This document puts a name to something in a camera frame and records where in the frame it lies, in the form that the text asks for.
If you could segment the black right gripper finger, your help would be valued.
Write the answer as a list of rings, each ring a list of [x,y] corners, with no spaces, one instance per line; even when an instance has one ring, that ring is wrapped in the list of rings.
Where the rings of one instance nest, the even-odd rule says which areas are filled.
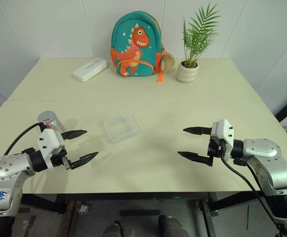
[[[184,158],[191,160],[193,162],[203,163],[208,166],[213,165],[213,158],[212,157],[204,157],[200,156],[197,153],[193,152],[184,152],[184,151],[178,151],[178,154],[183,156]]]
[[[195,135],[211,135],[211,131],[212,128],[211,127],[188,127],[188,128],[184,128],[183,131],[191,133],[191,134],[195,134]]]

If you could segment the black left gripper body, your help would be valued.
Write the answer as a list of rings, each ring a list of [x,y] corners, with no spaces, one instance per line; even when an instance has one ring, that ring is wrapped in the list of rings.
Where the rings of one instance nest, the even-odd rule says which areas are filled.
[[[65,149],[65,140],[69,140],[70,132],[50,132],[51,137],[51,164],[53,167],[57,167],[60,165],[64,165],[66,169],[68,169],[69,162],[67,160],[67,151]]]

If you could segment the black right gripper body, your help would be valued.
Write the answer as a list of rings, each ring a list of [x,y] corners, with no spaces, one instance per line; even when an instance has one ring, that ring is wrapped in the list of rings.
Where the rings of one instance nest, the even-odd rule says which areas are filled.
[[[226,142],[223,139],[218,139],[218,142],[216,142],[213,138],[210,138],[207,152],[207,155],[209,156],[208,166],[213,165],[214,158],[223,158],[225,151]]]

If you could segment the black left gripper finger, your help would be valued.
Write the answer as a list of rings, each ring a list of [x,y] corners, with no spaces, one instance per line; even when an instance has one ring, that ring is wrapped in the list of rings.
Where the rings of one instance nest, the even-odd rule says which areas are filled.
[[[82,157],[79,158],[79,160],[75,161],[75,162],[71,162],[69,161],[69,166],[70,166],[70,169],[73,170],[73,169],[76,169],[78,167],[81,167],[85,164],[87,164],[89,161],[91,161],[99,152],[94,152],[94,153],[90,153],[90,154],[87,154],[87,155],[84,155]]]
[[[64,140],[71,140],[87,133],[86,130],[71,130],[61,133]]]

